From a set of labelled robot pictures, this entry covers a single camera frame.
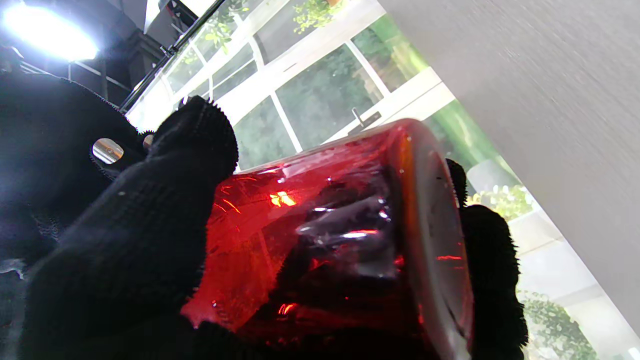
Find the gloved hand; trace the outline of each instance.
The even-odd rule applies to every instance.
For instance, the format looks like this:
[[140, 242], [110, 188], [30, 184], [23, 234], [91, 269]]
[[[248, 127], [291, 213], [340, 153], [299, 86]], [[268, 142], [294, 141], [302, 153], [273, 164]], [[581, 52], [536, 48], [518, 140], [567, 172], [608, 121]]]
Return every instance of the gloved hand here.
[[117, 177], [30, 275], [20, 358], [189, 359], [215, 342], [212, 332], [231, 339], [213, 324], [193, 330], [179, 311], [200, 282], [214, 190], [237, 159], [220, 109], [196, 97], [171, 115], [146, 160]]

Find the white wall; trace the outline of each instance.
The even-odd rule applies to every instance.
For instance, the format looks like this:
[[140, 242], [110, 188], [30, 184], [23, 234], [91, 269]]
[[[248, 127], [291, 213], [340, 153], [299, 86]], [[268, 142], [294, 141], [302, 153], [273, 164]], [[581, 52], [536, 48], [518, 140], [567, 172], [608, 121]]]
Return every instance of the white wall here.
[[379, 1], [640, 332], [640, 4]]

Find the window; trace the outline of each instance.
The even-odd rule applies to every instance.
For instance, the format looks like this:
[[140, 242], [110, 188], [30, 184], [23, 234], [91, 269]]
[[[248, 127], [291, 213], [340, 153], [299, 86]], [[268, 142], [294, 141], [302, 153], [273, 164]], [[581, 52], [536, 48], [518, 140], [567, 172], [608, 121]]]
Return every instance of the window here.
[[213, 96], [219, 99], [258, 71], [253, 51], [245, 45], [228, 63], [213, 74]]
[[382, 99], [346, 46], [332, 51], [276, 91], [304, 149], [317, 146]]
[[176, 64], [175, 68], [166, 76], [171, 89], [176, 92], [180, 90], [186, 83], [200, 70], [204, 67], [202, 61], [200, 61], [196, 52], [187, 47], [186, 50], [181, 51], [176, 59], [178, 59], [178, 64]]
[[255, 40], [260, 47], [264, 63], [273, 61], [311, 33], [311, 30], [302, 33], [296, 31], [300, 25], [294, 21], [297, 16], [295, 6], [300, 6], [305, 1], [289, 1], [255, 34]]
[[234, 126], [241, 169], [256, 167], [296, 154], [270, 97]]
[[353, 43], [391, 92], [428, 67], [389, 15], [357, 34]]

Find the bright light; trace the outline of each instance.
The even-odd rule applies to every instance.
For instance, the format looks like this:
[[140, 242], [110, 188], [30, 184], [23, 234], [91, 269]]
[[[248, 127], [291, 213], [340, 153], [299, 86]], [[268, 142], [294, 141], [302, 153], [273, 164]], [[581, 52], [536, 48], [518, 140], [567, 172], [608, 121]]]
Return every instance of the bright light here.
[[24, 41], [68, 61], [93, 59], [98, 53], [80, 29], [45, 8], [13, 6], [4, 12], [4, 23]]

